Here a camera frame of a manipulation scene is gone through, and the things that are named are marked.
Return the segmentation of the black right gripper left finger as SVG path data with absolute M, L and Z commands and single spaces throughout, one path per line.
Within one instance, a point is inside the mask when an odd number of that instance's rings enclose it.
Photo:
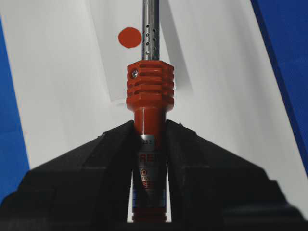
M 127 221 L 133 153 L 129 121 L 26 173 L 0 206 L 3 231 L 106 231 Z

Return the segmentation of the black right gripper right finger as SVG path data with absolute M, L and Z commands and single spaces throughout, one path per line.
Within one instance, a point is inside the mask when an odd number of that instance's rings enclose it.
M 305 231 L 307 221 L 261 167 L 167 121 L 172 222 L 182 231 Z

